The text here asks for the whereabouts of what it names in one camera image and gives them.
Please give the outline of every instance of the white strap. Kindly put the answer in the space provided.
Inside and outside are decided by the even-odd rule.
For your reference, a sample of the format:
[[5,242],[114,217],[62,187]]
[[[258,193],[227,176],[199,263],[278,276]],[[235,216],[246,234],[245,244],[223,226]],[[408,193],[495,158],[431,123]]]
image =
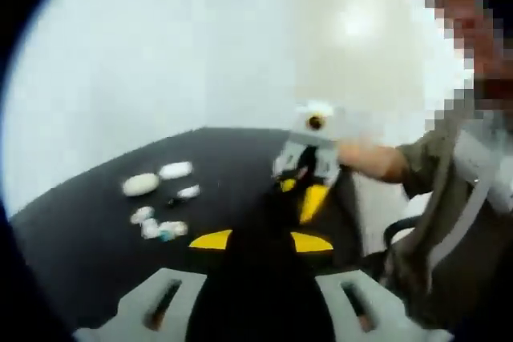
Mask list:
[[498,143],[491,153],[491,159],[487,167],[483,170],[483,175],[474,187],[467,205],[463,208],[462,214],[446,237],[431,250],[427,259],[427,291],[431,291],[433,279],[433,270],[437,265],[447,257],[459,242],[463,239],[467,231],[474,223],[484,201],[487,199],[488,191],[495,180],[495,175],[499,170],[503,159],[504,147],[506,145],[507,133],[504,129],[497,131]]

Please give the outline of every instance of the robot eye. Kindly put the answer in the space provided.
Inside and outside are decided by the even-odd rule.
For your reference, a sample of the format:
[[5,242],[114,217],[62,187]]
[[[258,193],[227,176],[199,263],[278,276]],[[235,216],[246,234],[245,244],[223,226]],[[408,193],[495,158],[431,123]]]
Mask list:
[[324,126],[324,119],[320,115],[313,115],[306,122],[306,126],[313,131],[319,131]]

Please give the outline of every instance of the sleeve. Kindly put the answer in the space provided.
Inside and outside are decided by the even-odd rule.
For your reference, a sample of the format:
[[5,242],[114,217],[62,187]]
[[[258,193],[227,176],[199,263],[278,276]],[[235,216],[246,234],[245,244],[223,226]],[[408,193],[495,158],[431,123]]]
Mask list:
[[396,147],[408,162],[402,186],[410,199],[433,191],[434,176],[445,139],[444,130],[434,129],[415,143]]

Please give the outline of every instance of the table surface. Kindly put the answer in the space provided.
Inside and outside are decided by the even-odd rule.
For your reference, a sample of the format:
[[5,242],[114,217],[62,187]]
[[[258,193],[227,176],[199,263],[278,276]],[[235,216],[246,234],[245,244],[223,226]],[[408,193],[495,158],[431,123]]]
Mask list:
[[[11,224],[26,261],[68,327],[100,326],[122,296],[160,268],[208,273],[188,245],[244,221],[272,185],[272,163],[287,137],[287,131],[202,128],[162,139],[66,181],[15,215]],[[185,160],[194,166],[190,176],[163,181],[145,196],[123,196],[125,179]],[[198,198],[166,207],[179,189],[197,183]],[[153,206],[159,222],[183,220],[189,233],[166,243],[143,239],[129,221],[142,206]],[[333,245],[335,269],[360,257],[353,218],[333,194],[302,232],[321,234]]]

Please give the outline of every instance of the man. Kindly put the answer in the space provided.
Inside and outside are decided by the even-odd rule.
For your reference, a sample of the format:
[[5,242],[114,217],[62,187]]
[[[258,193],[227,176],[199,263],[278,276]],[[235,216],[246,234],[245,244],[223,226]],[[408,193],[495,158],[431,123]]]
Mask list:
[[[456,47],[473,60],[477,108],[509,116],[513,111],[513,64],[506,50],[513,27],[510,1],[426,0],[426,5],[445,19]],[[342,165],[373,179],[401,183],[410,198],[433,192],[417,227],[392,247],[385,274],[388,287],[405,300],[408,313],[427,327],[452,329],[471,314],[513,241],[513,217],[498,215],[485,202],[461,242],[428,275],[430,252],[454,227],[473,190],[458,176],[452,156],[468,107],[459,102],[416,143],[396,148],[359,143],[339,147]]]

